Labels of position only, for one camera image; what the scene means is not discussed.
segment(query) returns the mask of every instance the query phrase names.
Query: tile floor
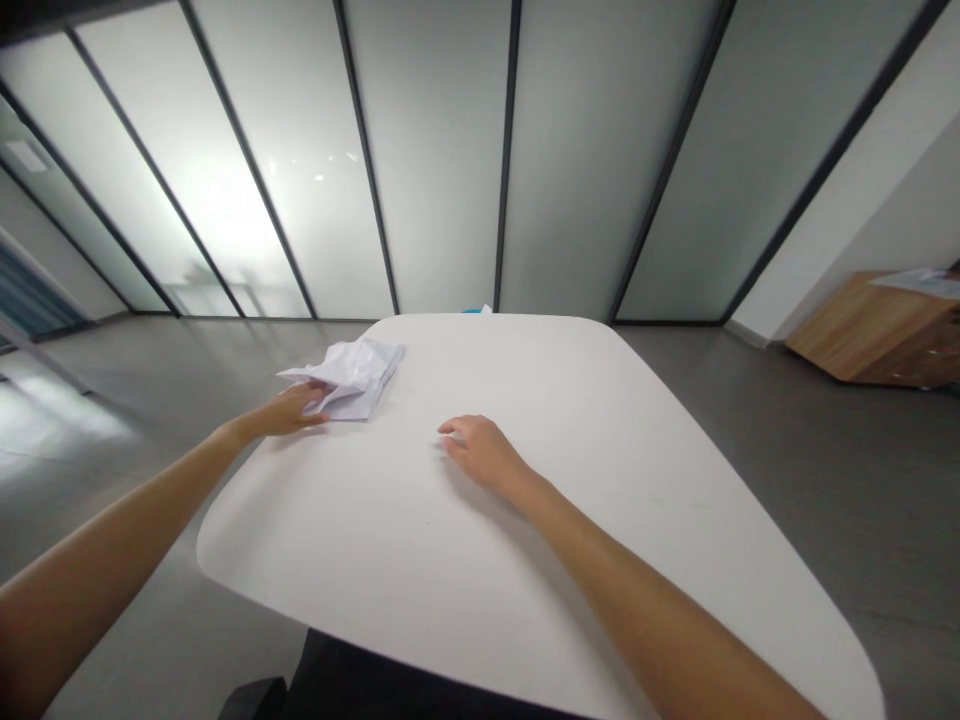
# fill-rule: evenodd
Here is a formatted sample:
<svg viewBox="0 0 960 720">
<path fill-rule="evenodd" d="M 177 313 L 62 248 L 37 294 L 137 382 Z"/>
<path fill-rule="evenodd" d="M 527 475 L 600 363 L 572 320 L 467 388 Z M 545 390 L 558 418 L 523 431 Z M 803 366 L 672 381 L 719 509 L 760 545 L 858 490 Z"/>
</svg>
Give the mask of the tile floor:
<svg viewBox="0 0 960 720">
<path fill-rule="evenodd" d="M 83 399 L 0 358 L 0 581 L 219 422 L 273 373 L 366 328 L 137 318 L 45 348 Z M 700 422 L 873 658 L 890 717 L 960 717 L 960 402 L 844 387 L 721 330 L 621 334 Z M 48 717 L 216 718 L 238 684 L 288 678 L 305 629 L 207 581 L 203 511 Z"/>
</svg>

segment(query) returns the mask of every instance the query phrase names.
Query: wooden drawer unit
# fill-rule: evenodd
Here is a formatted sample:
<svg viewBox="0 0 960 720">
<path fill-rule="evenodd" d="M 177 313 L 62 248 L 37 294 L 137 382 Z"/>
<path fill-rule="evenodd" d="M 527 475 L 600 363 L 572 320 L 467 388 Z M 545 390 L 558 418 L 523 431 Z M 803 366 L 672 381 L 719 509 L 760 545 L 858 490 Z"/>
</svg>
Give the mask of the wooden drawer unit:
<svg viewBox="0 0 960 720">
<path fill-rule="evenodd" d="M 886 274 L 854 275 L 787 347 L 846 382 L 937 387 L 960 378 L 960 301 L 870 284 Z"/>
</svg>

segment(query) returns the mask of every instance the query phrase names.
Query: hand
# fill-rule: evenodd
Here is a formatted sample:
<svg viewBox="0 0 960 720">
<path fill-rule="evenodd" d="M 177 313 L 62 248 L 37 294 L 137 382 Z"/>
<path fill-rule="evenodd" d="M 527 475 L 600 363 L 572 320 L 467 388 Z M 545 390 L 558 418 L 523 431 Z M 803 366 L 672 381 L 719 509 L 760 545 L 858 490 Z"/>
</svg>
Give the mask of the hand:
<svg viewBox="0 0 960 720">
<path fill-rule="evenodd" d="M 330 415 L 304 415 L 303 409 L 312 402 L 322 400 L 330 392 L 331 388 L 322 383 L 294 385 L 256 410 L 231 420 L 224 427 L 233 430 L 246 444 L 264 435 L 289 435 L 303 428 L 322 425 L 330 419 Z"/>
<path fill-rule="evenodd" d="M 497 424 L 483 415 L 451 418 L 437 432 L 460 433 L 465 447 L 451 437 L 443 438 L 447 454 L 476 483 L 510 502 L 515 503 L 525 487 L 546 482 L 524 462 Z"/>
</svg>

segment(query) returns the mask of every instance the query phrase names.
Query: glass panel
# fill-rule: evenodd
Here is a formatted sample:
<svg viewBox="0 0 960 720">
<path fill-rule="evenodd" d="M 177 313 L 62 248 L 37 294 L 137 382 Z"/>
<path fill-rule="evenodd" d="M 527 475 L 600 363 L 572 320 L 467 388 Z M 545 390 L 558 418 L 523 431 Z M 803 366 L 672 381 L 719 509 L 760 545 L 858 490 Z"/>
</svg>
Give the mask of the glass panel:
<svg viewBox="0 0 960 720">
<path fill-rule="evenodd" d="M 716 320 L 921 0 L 741 0 L 621 319 Z"/>
<path fill-rule="evenodd" d="M 78 33 L 243 311 L 308 317 L 180 6 L 127 13 Z M 264 52 L 253 48 L 256 57 Z"/>
<path fill-rule="evenodd" d="M 35 157 L 30 167 L 23 162 L 23 147 Z M 117 245 L 67 176 L 5 102 L 0 102 L 0 157 L 63 225 L 127 302 L 136 310 L 167 310 L 163 300 Z"/>
<path fill-rule="evenodd" d="M 194 7 L 317 313 L 392 315 L 333 3 Z"/>
<path fill-rule="evenodd" d="M 715 4 L 524 2 L 502 311 L 606 318 Z"/>
<path fill-rule="evenodd" d="M 351 0 L 402 312 L 493 302 L 509 0 Z"/>
<path fill-rule="evenodd" d="M 0 75 L 180 309 L 236 317 L 70 41 L 56 35 L 4 50 Z"/>
</svg>

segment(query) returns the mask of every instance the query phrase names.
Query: black metal frame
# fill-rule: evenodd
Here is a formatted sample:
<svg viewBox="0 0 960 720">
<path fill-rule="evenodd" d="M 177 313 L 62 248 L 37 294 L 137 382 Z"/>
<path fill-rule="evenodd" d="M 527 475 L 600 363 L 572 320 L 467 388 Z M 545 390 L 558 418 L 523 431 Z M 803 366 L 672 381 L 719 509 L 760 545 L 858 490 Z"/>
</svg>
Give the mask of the black metal frame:
<svg viewBox="0 0 960 720">
<path fill-rule="evenodd" d="M 166 0 L 57 0 L 9 3 L 0 21 L 0 47 L 53 35 L 89 22 L 159 5 Z"/>
<path fill-rule="evenodd" d="M 400 314 L 397 300 L 397 286 L 393 279 L 393 263 L 390 262 L 390 249 L 387 247 L 387 233 L 383 225 L 383 210 L 380 207 L 380 193 L 377 190 L 377 176 L 373 171 L 373 156 L 370 154 L 370 139 L 367 136 L 367 121 L 363 115 L 363 101 L 360 97 L 360 82 L 357 79 L 357 66 L 353 61 L 353 45 L 350 43 L 350 31 L 347 29 L 347 12 L 343 0 L 332 0 L 337 15 L 337 29 L 340 31 L 340 45 L 343 48 L 343 62 L 347 66 L 347 79 L 350 81 L 350 95 L 353 98 L 353 111 L 357 116 L 357 129 L 360 131 L 360 149 L 363 163 L 367 168 L 367 181 L 370 183 L 370 197 L 373 200 L 373 215 L 377 220 L 377 232 L 380 234 L 380 250 L 383 252 L 383 266 L 387 272 L 387 284 L 390 286 L 390 300 L 393 302 L 394 315 Z"/>
<path fill-rule="evenodd" d="M 203 58 L 203 63 L 207 67 L 207 73 L 210 75 L 210 79 L 213 81 L 213 86 L 217 89 L 217 95 L 220 97 L 220 103 L 223 105 L 223 111 L 226 113 L 227 119 L 230 121 L 230 127 L 233 128 L 233 134 L 237 139 L 237 144 L 240 146 L 240 151 L 243 153 L 243 157 L 247 161 L 247 168 L 250 171 L 250 175 L 253 177 L 253 181 L 257 186 L 257 190 L 260 192 L 260 199 L 263 201 L 263 206 L 266 208 L 267 215 L 270 216 L 270 222 L 273 223 L 274 232 L 276 232 L 277 239 L 280 241 L 280 246 L 283 248 L 283 254 L 286 256 L 287 262 L 290 264 L 290 270 L 293 272 L 293 277 L 297 281 L 297 287 L 300 288 L 300 293 L 303 295 L 303 301 L 307 306 L 307 310 L 310 312 L 310 317 L 314 320 L 317 320 L 319 319 L 317 318 L 317 311 L 313 307 L 313 301 L 310 299 L 310 293 L 307 292 L 307 286 L 303 281 L 303 275 L 300 274 L 300 266 L 297 265 L 297 260 L 293 256 L 293 250 L 290 247 L 290 242 L 287 240 L 287 234 L 283 230 L 283 225 L 280 222 L 280 216 L 277 214 L 277 209 L 274 207 L 273 200 L 270 198 L 270 193 L 267 190 L 267 185 L 263 180 L 263 175 L 260 174 L 260 168 L 257 166 L 257 161 L 253 156 L 253 150 L 250 147 L 250 143 L 247 140 L 246 134 L 243 132 L 243 126 L 240 124 L 240 117 L 237 115 L 237 111 L 233 107 L 233 101 L 230 100 L 230 95 L 227 92 L 227 86 L 223 81 L 223 77 L 220 75 L 220 70 L 217 68 L 217 64 L 213 59 L 213 52 L 210 50 L 210 46 L 207 44 L 207 39 L 203 34 L 203 29 L 200 27 L 200 21 L 197 18 L 193 7 L 190 5 L 190 0 L 180 0 L 180 9 L 183 11 L 187 25 L 190 27 L 190 32 L 193 35 L 194 42 L 197 44 L 197 49 L 200 51 L 200 55 Z"/>
<path fill-rule="evenodd" d="M 163 177 L 163 173 L 161 173 L 160 168 L 157 167 L 157 163 L 154 161 L 153 156 L 150 155 L 150 151 L 147 150 L 147 146 L 144 144 L 139 133 L 137 133 L 136 129 L 133 127 L 133 123 L 130 122 L 130 118 L 127 117 L 127 113 L 124 111 L 123 106 L 120 105 L 120 100 L 110 88 L 110 85 L 107 83 L 107 79 L 103 76 L 103 73 L 97 66 L 96 61 L 93 59 L 93 56 L 90 55 L 90 51 L 87 50 L 87 46 L 83 44 L 83 40 L 80 39 L 80 36 L 77 35 L 77 32 L 74 28 L 67 28 L 66 35 L 73 44 L 73 47 L 80 56 L 80 59 L 83 60 L 83 64 L 87 66 L 87 70 L 93 76 L 93 79 L 99 86 L 100 92 L 103 93 L 104 97 L 107 99 L 107 102 L 110 103 L 110 107 L 113 108 L 114 113 L 116 113 L 117 118 L 120 120 L 120 124 L 123 125 L 124 130 L 127 131 L 127 135 L 130 136 L 133 144 L 136 145 L 137 150 L 140 152 L 140 157 L 143 158 L 143 161 L 147 164 L 147 167 L 150 168 L 150 172 L 153 173 L 154 179 L 157 181 L 160 189 L 163 190 L 163 194 L 166 195 L 167 201 L 170 203 L 171 207 L 173 207 L 174 212 L 177 213 L 177 217 L 180 218 L 180 222 L 183 223 L 187 233 L 193 239 L 197 249 L 203 256 L 203 259 L 206 260 L 207 265 L 210 266 L 210 270 L 220 283 L 220 287 L 223 288 L 223 291 L 230 299 L 234 310 L 237 311 L 237 315 L 239 315 L 241 318 L 246 317 L 246 314 L 243 312 L 243 308 L 240 307 L 240 303 L 237 302 L 237 298 L 234 297 L 233 291 L 231 291 L 230 286 L 227 285 L 227 281 L 224 280 L 223 275 L 220 274 L 220 269 L 217 267 L 216 263 L 214 263 L 210 253 L 207 252 L 207 248 L 204 246 L 203 241 L 200 239 L 196 229 L 193 227 L 193 223 L 190 222 L 190 218 L 187 217 L 187 213 L 180 205 L 176 195 L 173 194 L 173 189 Z"/>
<path fill-rule="evenodd" d="M 510 189 L 510 155 L 513 152 L 513 109 L 517 95 L 517 59 L 520 55 L 520 18 L 523 0 L 510 5 L 510 51 L 507 57 L 507 101 L 503 113 L 503 160 L 500 167 L 500 214 L 497 219 L 497 269 L 493 280 L 493 311 L 500 312 L 503 280 L 503 237 L 507 228 L 507 192 Z"/>
<path fill-rule="evenodd" d="M 673 173 L 673 167 L 677 164 L 677 158 L 680 156 L 680 148 L 687 136 L 687 130 L 690 129 L 690 123 L 693 121 L 693 115 L 700 102 L 700 96 L 703 95 L 703 88 L 706 87 L 707 78 L 710 76 L 710 70 L 713 68 L 713 61 L 717 58 L 717 52 L 720 50 L 720 44 L 723 42 L 723 35 L 730 24 L 730 18 L 733 16 L 733 10 L 737 5 L 737 0 L 722 0 L 720 7 L 717 8 L 717 14 L 713 19 L 713 25 L 710 28 L 710 35 L 707 37 L 707 43 L 704 46 L 703 53 L 700 55 L 700 62 L 697 65 L 697 72 L 693 76 L 693 84 L 690 86 L 690 92 L 687 94 L 687 100 L 683 105 L 683 111 L 680 113 L 680 121 L 677 123 L 677 129 L 673 133 L 673 139 L 670 141 L 670 149 L 667 151 L 667 157 L 663 161 L 663 167 L 660 168 L 660 175 L 657 177 L 657 184 L 654 186 L 653 195 L 647 210 L 643 214 L 643 221 L 640 223 L 640 231 L 637 233 L 637 240 L 630 252 L 630 259 L 627 260 L 627 266 L 624 268 L 623 277 L 620 278 L 620 285 L 617 287 L 617 294 L 614 296 L 613 305 L 607 314 L 607 325 L 613 325 L 620 312 L 620 305 L 630 287 L 630 281 L 633 279 L 633 273 L 637 269 L 637 261 L 640 259 L 640 253 L 647 242 L 647 236 L 650 234 L 650 228 L 653 227 L 653 220 L 660 208 L 660 201 L 663 200 L 663 194 L 667 190 L 667 183 L 670 182 L 670 175 Z M 633 323 L 645 323 L 646 321 L 635 320 Z"/>
<path fill-rule="evenodd" d="M 44 205 L 42 202 L 40 202 L 40 198 L 38 198 L 34 194 L 33 190 L 31 190 L 29 187 L 27 187 L 26 184 L 24 184 L 23 180 L 21 180 L 19 176 L 17 176 L 17 174 L 13 171 L 13 168 L 11 168 L 2 157 L 0 157 L 0 168 L 2 168 L 3 171 L 10 176 L 10 179 L 13 180 L 14 183 L 16 183 L 17 187 L 19 187 L 21 192 L 23 192 L 23 194 L 27 196 L 30 202 L 33 203 L 34 207 L 36 207 L 37 210 L 43 213 L 43 216 L 50 221 L 50 224 L 53 225 L 57 229 L 57 231 L 61 235 L 63 235 L 64 238 L 66 238 L 67 242 L 70 243 L 70 245 L 73 246 L 73 249 L 77 251 L 77 254 L 80 257 L 82 257 L 84 261 L 86 261 L 87 265 L 90 266 L 90 269 L 93 270 L 100 277 L 101 280 L 103 280 L 104 285 L 106 285 L 108 288 L 110 288 L 111 291 L 113 291 L 113 294 L 120 299 L 120 302 L 122 302 L 126 306 L 127 310 L 129 310 L 130 312 L 136 312 L 133 308 L 133 305 L 130 304 L 130 301 L 127 300 L 127 298 L 124 297 L 123 293 L 121 293 L 117 289 L 116 285 L 114 285 L 110 281 L 110 278 L 108 278 L 106 274 L 103 272 L 103 270 L 101 270 L 99 266 L 93 261 L 93 258 L 91 258 L 87 254 L 87 251 L 80 246 L 80 243 L 78 243 L 76 239 L 74 239 L 73 235 L 71 235 L 67 231 L 67 229 L 61 224 L 61 222 L 57 220 L 56 217 L 53 216 L 53 213 L 51 213 L 50 210 L 47 209 L 47 206 Z"/>
<path fill-rule="evenodd" d="M 174 317 L 180 317 L 180 310 L 176 305 L 174 305 L 173 301 L 170 299 L 170 296 L 167 295 L 160 283 L 157 282 L 157 279 L 144 264 L 143 260 L 140 259 L 140 256 L 137 255 L 134 249 L 130 246 L 130 243 L 127 242 L 126 238 L 117 228 L 117 226 L 113 224 L 110 216 L 107 215 L 103 208 L 100 207 L 99 203 L 97 203 L 97 201 L 94 199 L 93 194 L 87 189 L 87 186 L 83 184 L 83 181 L 80 180 L 80 176 L 77 175 L 66 159 L 56 149 L 53 143 L 47 139 L 46 135 L 44 135 L 43 131 L 40 130 L 40 127 L 37 125 L 37 123 L 34 122 L 33 118 L 30 117 L 30 114 L 20 104 L 20 101 L 17 100 L 14 94 L 6 86 L 6 83 L 4 83 L 2 80 L 0 80 L 0 96 L 7 101 L 7 104 L 11 108 L 13 108 L 13 111 L 20 119 L 20 122 L 27 127 L 27 129 L 33 134 L 33 137 L 36 138 L 37 142 L 43 146 L 43 149 L 46 151 L 46 153 L 60 167 L 60 170 L 64 175 L 67 176 L 67 179 L 73 184 L 77 192 L 80 193 L 80 196 L 97 216 L 97 219 L 100 220 L 103 226 L 107 229 L 107 232 L 113 236 L 113 239 L 116 241 L 117 245 L 119 245 L 123 252 L 126 253 L 127 257 L 130 258 L 130 262 L 136 266 L 137 270 L 140 271 L 140 274 L 143 275 L 144 279 L 146 279 L 146 281 L 153 288 L 153 291 L 163 301 L 163 304 L 169 308 L 170 313 Z"/>
<path fill-rule="evenodd" d="M 857 109 L 853 111 L 853 115 L 850 116 L 846 125 L 843 126 L 840 135 L 833 141 L 833 145 L 830 146 L 827 154 L 823 160 L 820 161 L 813 176 L 807 181 L 799 197 L 793 203 L 789 212 L 787 212 L 786 217 L 780 223 L 773 237 L 770 238 L 770 242 L 767 243 L 763 253 L 761 253 L 757 262 L 754 263 L 753 269 L 750 270 L 750 273 L 744 279 L 743 283 L 741 283 L 740 288 L 723 313 L 721 323 L 726 323 L 733 317 L 733 313 L 736 312 L 737 307 L 739 307 L 740 303 L 746 298 L 747 293 L 750 292 L 757 280 L 760 279 L 760 275 L 766 269 L 767 265 L 770 264 L 770 261 L 773 260 L 773 256 L 777 254 L 777 251 L 787 239 L 790 231 L 793 230 L 793 226 L 797 224 L 797 221 L 813 201 L 813 198 L 816 197 L 820 188 L 830 176 L 830 173 L 833 172 L 833 168 L 840 162 L 840 158 L 843 157 L 847 148 L 850 147 L 850 143 L 853 142 L 853 139 L 860 132 L 864 123 L 867 122 L 867 118 L 870 117 L 873 109 L 883 99 L 887 90 L 890 89 L 890 86 L 893 85 L 893 82 L 910 61 L 910 58 L 913 57 L 913 53 L 920 46 L 920 43 L 923 42 L 923 39 L 927 36 L 927 33 L 930 32 L 930 29 L 936 24 L 937 19 L 949 2 L 950 0 L 927 0 L 920 9 L 920 12 L 917 13 L 913 22 L 910 23 L 910 27 L 880 69 L 880 73 L 870 85 L 866 95 L 864 95 L 860 104 L 857 105 Z"/>
</svg>

